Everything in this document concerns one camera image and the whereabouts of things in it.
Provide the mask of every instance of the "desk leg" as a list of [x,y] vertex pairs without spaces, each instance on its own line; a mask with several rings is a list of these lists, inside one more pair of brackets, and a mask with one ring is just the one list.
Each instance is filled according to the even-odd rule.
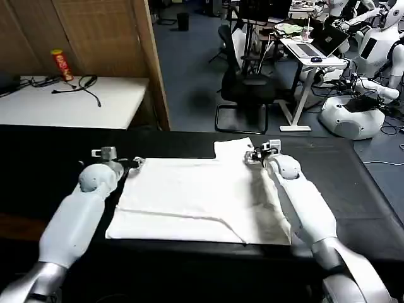
[[296,92],[297,84],[299,84],[300,74],[302,73],[302,69],[303,69],[303,64],[299,61],[299,64],[297,65],[297,71],[295,73],[295,78],[293,79],[292,88],[290,89],[293,94]]
[[286,120],[290,124],[289,126],[280,126],[280,131],[311,131],[310,126],[307,125],[297,125],[300,115],[302,114],[304,104],[306,103],[307,96],[310,93],[311,85],[314,81],[314,75],[316,74],[317,68],[313,68],[309,74],[307,75],[306,81],[304,82],[303,92],[300,98],[297,107],[295,108],[295,112],[293,115],[290,113],[286,106],[286,102],[284,100],[279,100],[278,103],[282,112],[285,114]]

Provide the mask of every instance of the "white table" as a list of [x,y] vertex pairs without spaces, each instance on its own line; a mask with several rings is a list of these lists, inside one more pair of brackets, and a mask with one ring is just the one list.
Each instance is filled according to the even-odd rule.
[[[70,83],[78,85],[79,79]],[[28,86],[0,98],[0,124],[127,129],[147,87],[148,79],[98,77],[88,89],[100,99],[98,107],[94,96],[85,91],[52,94],[71,89],[63,82],[43,88]]]
[[[291,53],[294,54],[294,52],[291,50],[290,45],[291,44],[296,44],[296,43],[301,43],[301,42],[296,42],[292,39],[281,39],[280,42],[288,49],[291,51]],[[288,121],[289,125],[288,126],[280,126],[280,131],[311,131],[310,126],[307,125],[298,125],[300,116],[302,114],[304,104],[307,100],[307,96],[309,95],[309,92],[311,90],[311,85],[313,84],[314,81],[314,76],[316,74],[317,68],[321,67],[328,67],[328,66],[334,66],[337,69],[344,69],[347,63],[344,60],[341,60],[334,55],[330,55],[330,57],[323,59],[322,62],[311,62],[310,58],[299,58],[296,56],[296,58],[300,61],[300,64],[305,67],[305,70],[310,69],[309,74],[307,75],[307,78],[304,82],[303,85],[303,90],[300,95],[300,100],[297,103],[297,106],[294,110],[294,113],[291,114],[290,111],[288,110],[286,106],[286,101],[284,100],[277,100],[277,103],[279,103],[282,112],[285,114],[286,120]]]

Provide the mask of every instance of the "red can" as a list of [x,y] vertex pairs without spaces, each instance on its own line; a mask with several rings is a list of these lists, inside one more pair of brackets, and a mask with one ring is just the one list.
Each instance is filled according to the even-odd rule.
[[66,57],[63,54],[63,51],[61,49],[54,49],[50,53],[53,55],[57,67],[62,72],[64,80],[65,81],[73,80],[74,78],[73,74],[71,73]]

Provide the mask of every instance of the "wooden partition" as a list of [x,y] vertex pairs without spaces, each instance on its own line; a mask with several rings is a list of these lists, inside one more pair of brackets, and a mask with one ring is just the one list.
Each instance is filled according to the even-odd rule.
[[168,108],[147,0],[0,0],[0,70],[56,74],[62,49],[75,75],[150,79],[160,127]]

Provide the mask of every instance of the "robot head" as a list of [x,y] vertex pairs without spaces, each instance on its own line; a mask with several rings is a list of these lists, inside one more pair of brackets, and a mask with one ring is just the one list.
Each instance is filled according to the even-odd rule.
[[397,0],[395,3],[394,1],[389,1],[389,5],[392,6],[384,6],[383,9],[380,11],[381,17],[379,24],[382,30],[398,24],[404,15],[403,0]]

